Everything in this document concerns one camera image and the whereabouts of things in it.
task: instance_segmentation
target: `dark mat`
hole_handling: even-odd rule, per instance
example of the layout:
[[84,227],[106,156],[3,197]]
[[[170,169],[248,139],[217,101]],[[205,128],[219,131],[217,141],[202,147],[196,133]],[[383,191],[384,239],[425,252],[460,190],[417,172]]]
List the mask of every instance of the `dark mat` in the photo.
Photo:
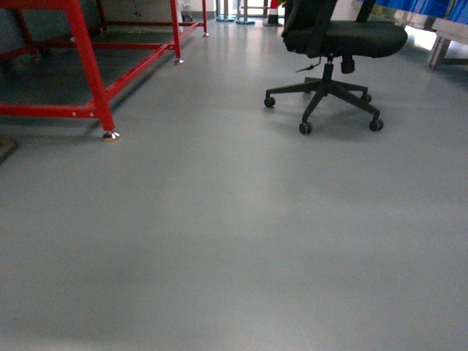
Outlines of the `dark mat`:
[[0,165],[18,148],[18,144],[8,137],[0,137]]

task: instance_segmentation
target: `red metal frame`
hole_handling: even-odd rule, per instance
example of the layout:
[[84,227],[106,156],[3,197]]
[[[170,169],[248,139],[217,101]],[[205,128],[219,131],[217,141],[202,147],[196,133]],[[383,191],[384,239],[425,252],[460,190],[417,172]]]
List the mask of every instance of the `red metal frame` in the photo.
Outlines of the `red metal frame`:
[[[197,27],[203,27],[207,34],[206,4],[203,3],[202,23],[179,23],[177,19],[176,0],[170,0],[172,22],[108,22],[100,0],[96,0],[101,26],[86,27],[79,0],[0,0],[0,8],[14,10],[15,17],[20,25],[26,46],[0,55],[0,62],[12,59],[26,53],[36,53],[41,48],[77,48],[80,60],[88,80],[93,99],[86,105],[8,105],[0,104],[0,115],[33,116],[33,117],[65,117],[65,118],[98,118],[106,132],[112,132],[115,124],[110,110],[109,102],[122,91],[129,83],[141,75],[167,50],[174,50],[177,59],[181,58],[181,41],[189,36]],[[67,14],[72,35],[50,39],[44,42],[35,42],[29,33],[21,9],[35,10],[63,10]],[[169,43],[135,44],[135,43],[91,43],[89,31],[106,29],[108,26],[172,26],[173,40]],[[179,27],[187,27],[180,32]],[[73,37],[75,43],[64,41]],[[125,75],[105,88],[97,66],[94,48],[122,49],[122,50],[152,50],[151,54],[134,66]]]

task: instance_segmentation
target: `office chair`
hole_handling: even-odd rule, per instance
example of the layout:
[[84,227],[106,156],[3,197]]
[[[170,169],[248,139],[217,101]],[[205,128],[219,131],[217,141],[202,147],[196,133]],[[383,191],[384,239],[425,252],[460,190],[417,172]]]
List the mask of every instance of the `office chair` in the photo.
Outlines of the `office chair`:
[[[407,41],[403,27],[383,21],[367,21],[375,0],[365,0],[356,21],[331,20],[337,0],[287,0],[285,25],[282,37],[289,51],[306,54],[310,59],[326,57],[327,63],[322,79],[306,78],[305,83],[282,86],[266,91],[265,106],[273,107],[272,94],[310,93],[316,91],[302,116],[299,130],[307,135],[312,131],[309,116],[323,97],[332,94],[373,115],[370,130],[376,132],[383,128],[379,119],[380,111],[370,105],[371,96],[368,88],[354,84],[337,82],[331,79],[333,59],[342,57],[341,72],[349,74],[355,70],[353,56],[380,58],[398,52]],[[310,70],[319,64],[313,64],[303,70]],[[362,91],[357,97],[351,91]]]

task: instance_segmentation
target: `traffic cone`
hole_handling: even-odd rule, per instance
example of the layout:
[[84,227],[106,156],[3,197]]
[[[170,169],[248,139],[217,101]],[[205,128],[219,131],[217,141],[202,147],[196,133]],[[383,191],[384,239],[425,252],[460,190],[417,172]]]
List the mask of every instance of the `traffic cone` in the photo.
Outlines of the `traffic cone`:
[[268,19],[263,25],[267,27],[282,26],[282,24],[278,23],[278,0],[271,0],[270,9],[268,11]]

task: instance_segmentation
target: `caster wheel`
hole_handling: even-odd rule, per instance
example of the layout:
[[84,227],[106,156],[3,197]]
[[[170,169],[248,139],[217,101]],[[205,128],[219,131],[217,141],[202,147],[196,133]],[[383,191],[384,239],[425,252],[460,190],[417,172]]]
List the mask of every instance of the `caster wheel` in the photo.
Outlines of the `caster wheel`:
[[369,94],[366,94],[366,95],[363,95],[361,97],[361,100],[367,102],[368,104],[370,103],[370,101],[372,101],[372,97],[369,95]]
[[310,132],[312,131],[312,123],[310,123],[310,122],[302,122],[302,123],[299,125],[299,131],[300,131],[301,134],[303,134],[303,135],[308,135],[308,134],[310,134]]
[[383,121],[380,119],[372,120],[371,123],[369,123],[369,129],[373,132],[378,132],[382,128],[383,128]]
[[263,103],[266,107],[273,107],[275,105],[275,98],[274,97],[266,97]]

